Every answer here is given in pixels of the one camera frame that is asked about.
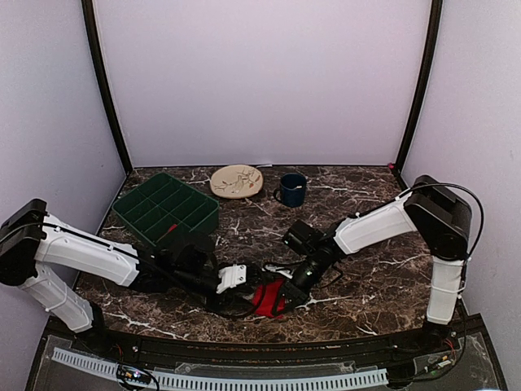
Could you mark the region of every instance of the marble tabletop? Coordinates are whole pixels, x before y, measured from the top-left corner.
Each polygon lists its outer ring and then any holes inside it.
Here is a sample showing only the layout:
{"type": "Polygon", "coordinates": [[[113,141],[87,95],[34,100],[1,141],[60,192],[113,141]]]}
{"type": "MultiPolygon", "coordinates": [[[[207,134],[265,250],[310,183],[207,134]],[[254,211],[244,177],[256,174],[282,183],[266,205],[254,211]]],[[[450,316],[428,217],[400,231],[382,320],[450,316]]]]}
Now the marble tabletop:
{"type": "MultiPolygon", "coordinates": [[[[159,172],[173,175],[211,195],[209,178],[217,167],[136,169],[124,195],[159,172]]],[[[293,262],[299,257],[281,237],[297,219],[326,229],[347,214],[363,211],[395,196],[396,181],[385,167],[277,166],[260,171],[263,190],[249,199],[220,202],[220,223],[213,237],[219,261],[293,262]],[[285,173],[308,179],[303,206],[287,208],[271,196],[285,173]]],[[[138,240],[111,212],[100,234],[121,243],[138,240]]],[[[427,246],[416,233],[386,240],[338,264],[344,277],[281,319],[256,315],[228,320],[191,306],[186,294],[131,292],[111,281],[82,273],[76,290],[103,309],[113,330],[180,340],[232,343],[333,341],[400,332],[422,326],[430,292],[431,263],[427,246]]],[[[335,277],[331,271],[324,282],[335,277]]]]}

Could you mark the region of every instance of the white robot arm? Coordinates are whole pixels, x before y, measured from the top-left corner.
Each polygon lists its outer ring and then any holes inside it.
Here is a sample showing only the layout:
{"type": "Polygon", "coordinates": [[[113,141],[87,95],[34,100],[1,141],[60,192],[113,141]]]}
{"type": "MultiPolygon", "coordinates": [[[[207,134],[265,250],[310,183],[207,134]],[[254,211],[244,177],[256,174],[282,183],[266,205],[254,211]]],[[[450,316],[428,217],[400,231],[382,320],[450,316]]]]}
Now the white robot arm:
{"type": "Polygon", "coordinates": [[[0,227],[0,283],[27,292],[73,332],[98,333],[95,338],[103,344],[101,309],[79,297],[49,264],[98,275],[139,292],[166,292],[176,280],[208,296],[246,282],[246,266],[205,275],[202,268],[212,251],[207,237],[195,235],[193,243],[177,243],[177,253],[157,256],[69,226],[46,212],[45,201],[32,200],[0,227]]]}
{"type": "Polygon", "coordinates": [[[418,231],[433,260],[427,321],[447,325],[461,292],[470,226],[469,204],[427,175],[418,178],[412,189],[394,200],[350,216],[326,233],[297,221],[283,241],[307,258],[281,286],[272,314],[287,312],[305,302],[309,289],[342,257],[394,236],[418,231]],[[284,310],[277,311],[281,300],[286,305],[284,310]]]}

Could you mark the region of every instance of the green plastic organizer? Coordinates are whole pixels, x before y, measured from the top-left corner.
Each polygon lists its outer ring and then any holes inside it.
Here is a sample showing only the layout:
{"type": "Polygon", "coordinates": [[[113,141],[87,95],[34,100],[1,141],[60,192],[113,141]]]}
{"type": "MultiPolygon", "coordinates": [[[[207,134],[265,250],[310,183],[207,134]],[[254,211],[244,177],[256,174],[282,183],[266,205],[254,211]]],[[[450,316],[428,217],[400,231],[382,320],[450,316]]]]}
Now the green plastic organizer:
{"type": "Polygon", "coordinates": [[[179,235],[192,231],[209,235],[219,225],[216,200],[166,173],[121,197],[112,210],[144,244],[153,247],[168,247],[179,235]]]}

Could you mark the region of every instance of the dark blue enamel cup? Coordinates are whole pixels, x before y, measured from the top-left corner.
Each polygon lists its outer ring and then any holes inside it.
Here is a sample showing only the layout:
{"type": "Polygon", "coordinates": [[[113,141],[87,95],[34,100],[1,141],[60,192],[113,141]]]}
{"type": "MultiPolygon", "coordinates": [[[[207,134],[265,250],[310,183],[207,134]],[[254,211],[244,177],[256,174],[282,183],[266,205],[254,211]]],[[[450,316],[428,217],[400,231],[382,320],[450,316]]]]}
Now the dark blue enamel cup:
{"type": "Polygon", "coordinates": [[[279,188],[274,191],[274,199],[290,208],[301,206],[306,196],[306,183],[304,175],[286,174],[281,178],[279,188]]]}

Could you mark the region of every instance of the black metal pole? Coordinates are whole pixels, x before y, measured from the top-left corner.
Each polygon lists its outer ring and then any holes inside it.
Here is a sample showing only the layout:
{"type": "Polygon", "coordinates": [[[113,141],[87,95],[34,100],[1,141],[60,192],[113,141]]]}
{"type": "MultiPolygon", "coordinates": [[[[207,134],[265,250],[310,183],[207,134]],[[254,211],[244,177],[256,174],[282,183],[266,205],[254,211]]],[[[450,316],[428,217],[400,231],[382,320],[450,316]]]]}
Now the black metal pole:
{"type": "Polygon", "coordinates": [[[438,38],[438,29],[440,28],[442,6],[443,0],[432,0],[431,16],[429,17],[429,26],[427,28],[427,37],[425,40],[425,48],[423,49],[422,65],[420,67],[418,83],[416,84],[416,91],[414,92],[413,104],[410,108],[404,137],[401,140],[400,150],[398,151],[396,162],[393,165],[393,168],[398,173],[401,173],[401,170],[404,168],[407,154],[409,153],[411,143],[413,142],[418,118],[420,117],[420,112],[422,110],[425,91],[427,90],[427,83],[429,81],[429,74],[431,73],[434,50],[436,48],[436,39],[438,38]]]}
{"type": "Polygon", "coordinates": [[[92,63],[96,78],[98,79],[99,93],[105,107],[108,124],[111,128],[112,137],[116,144],[117,152],[120,155],[121,164],[127,174],[133,170],[132,162],[130,161],[129,152],[125,146],[125,140],[121,133],[120,123],[117,120],[116,109],[112,101],[111,90],[108,86],[107,74],[105,72],[105,65],[103,64],[103,57],[101,46],[99,45],[98,30],[96,28],[96,19],[94,17],[94,5],[92,0],[81,0],[83,6],[83,18],[85,20],[85,30],[87,31],[87,38],[89,39],[90,55],[92,56],[92,63]]]}

